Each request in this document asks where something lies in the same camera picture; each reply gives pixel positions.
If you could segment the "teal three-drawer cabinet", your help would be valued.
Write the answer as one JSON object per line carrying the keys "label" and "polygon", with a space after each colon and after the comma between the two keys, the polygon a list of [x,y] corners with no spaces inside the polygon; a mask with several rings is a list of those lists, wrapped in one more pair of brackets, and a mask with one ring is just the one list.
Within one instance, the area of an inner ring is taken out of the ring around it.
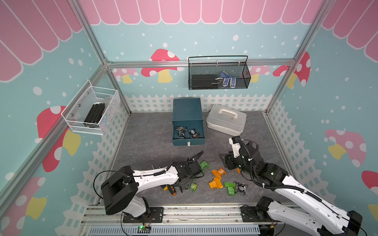
{"label": "teal three-drawer cabinet", "polygon": [[[205,144],[204,121],[200,98],[175,98],[173,100],[172,112],[173,134],[172,142],[174,146],[194,146]],[[186,138],[179,139],[176,126],[185,126]],[[192,139],[188,131],[194,128],[200,138]]]}

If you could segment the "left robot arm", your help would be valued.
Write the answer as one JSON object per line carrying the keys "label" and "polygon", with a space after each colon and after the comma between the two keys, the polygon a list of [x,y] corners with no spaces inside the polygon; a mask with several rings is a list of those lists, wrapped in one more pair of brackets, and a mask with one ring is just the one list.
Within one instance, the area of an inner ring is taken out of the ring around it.
{"label": "left robot arm", "polygon": [[133,170],[124,166],[105,180],[100,189],[107,215],[125,212],[133,217],[141,217],[149,212],[147,200],[137,194],[154,187],[167,187],[172,194],[175,187],[190,189],[193,180],[203,172],[198,159],[201,151],[183,162],[172,162],[167,167],[147,171]]}

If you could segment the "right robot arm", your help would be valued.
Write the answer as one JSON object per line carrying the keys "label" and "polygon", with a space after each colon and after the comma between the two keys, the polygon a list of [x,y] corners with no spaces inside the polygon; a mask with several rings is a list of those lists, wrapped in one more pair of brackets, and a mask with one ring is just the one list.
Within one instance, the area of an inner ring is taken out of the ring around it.
{"label": "right robot arm", "polygon": [[259,145],[251,140],[245,143],[240,136],[229,139],[232,152],[225,156],[228,170],[239,169],[248,174],[248,181],[276,192],[302,208],[301,211],[286,207],[268,197],[256,205],[261,216],[291,225],[312,236],[357,236],[362,229],[362,215],[345,211],[319,197],[298,182],[285,169],[265,162]]}

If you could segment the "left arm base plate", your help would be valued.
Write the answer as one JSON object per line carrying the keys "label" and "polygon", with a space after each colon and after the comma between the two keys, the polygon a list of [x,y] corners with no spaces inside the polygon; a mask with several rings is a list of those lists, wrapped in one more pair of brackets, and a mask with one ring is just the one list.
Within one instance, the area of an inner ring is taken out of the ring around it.
{"label": "left arm base plate", "polygon": [[147,211],[139,217],[133,217],[131,214],[124,214],[123,223],[162,223],[164,208],[150,207]]}

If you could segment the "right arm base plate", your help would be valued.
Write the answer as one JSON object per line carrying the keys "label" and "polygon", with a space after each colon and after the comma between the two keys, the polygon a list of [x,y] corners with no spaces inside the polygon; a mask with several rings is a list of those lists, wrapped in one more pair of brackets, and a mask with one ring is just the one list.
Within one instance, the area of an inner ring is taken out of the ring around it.
{"label": "right arm base plate", "polygon": [[262,210],[259,207],[243,205],[239,209],[244,223],[267,222],[273,225],[278,223],[268,215],[266,210]]}

